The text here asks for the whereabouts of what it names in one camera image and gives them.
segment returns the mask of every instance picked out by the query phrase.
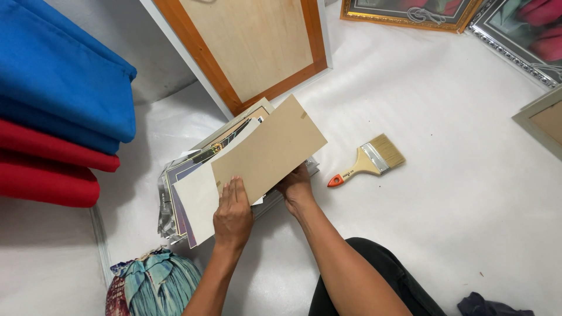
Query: silver ornate frame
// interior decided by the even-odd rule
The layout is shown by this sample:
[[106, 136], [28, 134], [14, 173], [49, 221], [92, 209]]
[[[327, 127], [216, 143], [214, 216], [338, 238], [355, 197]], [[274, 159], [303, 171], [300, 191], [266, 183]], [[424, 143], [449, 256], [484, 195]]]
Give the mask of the silver ornate frame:
[[479, 39], [481, 39], [485, 43], [487, 43], [495, 51], [502, 54], [507, 59], [509, 59], [511, 62], [513, 62], [514, 64], [518, 65], [523, 70], [525, 70], [526, 72], [531, 74], [531, 76], [538, 79], [540, 82], [542, 82], [547, 87], [549, 87], [551, 89], [555, 88], [559, 84], [557, 81], [555, 81], [554, 79], [550, 78], [549, 76], [543, 74], [539, 70], [535, 69], [533, 66], [528, 64], [525, 60], [522, 60], [518, 56], [514, 55], [512, 52], [510, 52], [508, 49], [504, 48], [501, 45], [501, 41], [496, 40], [495, 38], [491, 37], [490, 35], [486, 34], [485, 32], [483, 32], [482, 30], [480, 30], [478, 28], [477, 22], [490, 9], [492, 4], [496, 3], [497, 1], [500, 1], [500, 0], [489, 0], [484, 6], [482, 6], [482, 8], [478, 11], [478, 13], [476, 13], [476, 15], [473, 17], [472, 21], [470, 21], [470, 23], [468, 24], [466, 29], [468, 29], [476, 37], [478, 37]]

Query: white wall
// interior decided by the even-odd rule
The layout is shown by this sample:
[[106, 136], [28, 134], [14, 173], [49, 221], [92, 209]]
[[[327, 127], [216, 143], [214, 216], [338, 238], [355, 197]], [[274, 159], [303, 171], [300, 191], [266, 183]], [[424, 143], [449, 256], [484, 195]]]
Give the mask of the white wall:
[[0, 316], [104, 315], [89, 209], [0, 197]]
[[135, 104], [167, 97], [197, 79], [138, 0], [46, 0], [138, 70]]

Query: string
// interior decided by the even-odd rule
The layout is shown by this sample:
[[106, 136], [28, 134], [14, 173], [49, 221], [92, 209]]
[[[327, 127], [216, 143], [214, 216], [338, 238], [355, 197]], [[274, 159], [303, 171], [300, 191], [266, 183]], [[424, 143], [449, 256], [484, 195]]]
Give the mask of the string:
[[431, 13], [426, 9], [412, 7], [408, 10], [408, 19], [416, 22], [421, 23], [427, 19], [432, 20], [433, 22], [437, 23], [437, 25], [441, 25], [441, 23], [445, 23], [447, 19], [444, 16], [439, 14]]
[[529, 64], [529, 66], [534, 67], [539, 70], [550, 70], [554, 71], [558, 74], [558, 79], [562, 81], [562, 66], [555, 66], [555, 65], [545, 65], [545, 64], [538, 64], [536, 62]]

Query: framed picture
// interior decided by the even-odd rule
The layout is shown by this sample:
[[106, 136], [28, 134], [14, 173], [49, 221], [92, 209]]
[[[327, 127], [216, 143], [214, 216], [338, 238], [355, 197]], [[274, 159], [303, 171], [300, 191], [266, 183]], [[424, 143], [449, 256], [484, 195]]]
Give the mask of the framed picture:
[[468, 29], [548, 87], [562, 83], [562, 0], [490, 0]]
[[562, 160], [562, 86], [526, 105], [513, 120]]
[[343, 0], [342, 20], [462, 33], [482, 0]]

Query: white floor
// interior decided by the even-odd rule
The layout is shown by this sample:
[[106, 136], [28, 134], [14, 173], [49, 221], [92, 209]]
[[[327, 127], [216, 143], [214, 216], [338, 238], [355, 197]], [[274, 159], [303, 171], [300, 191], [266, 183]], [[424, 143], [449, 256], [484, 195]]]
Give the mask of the white floor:
[[[469, 34], [341, 21], [339, 2], [327, 14], [334, 70], [295, 96], [328, 140], [313, 185], [335, 227], [393, 251], [449, 315], [471, 291], [556, 315], [562, 162], [511, 120], [544, 89]], [[164, 242], [163, 164], [225, 122], [200, 84], [137, 107], [137, 119], [122, 167], [97, 174], [112, 263]], [[406, 165], [326, 188], [356, 147], [383, 132]], [[211, 249], [174, 250], [204, 267]], [[306, 315], [317, 278], [304, 235], [279, 205], [256, 222], [224, 314]]]

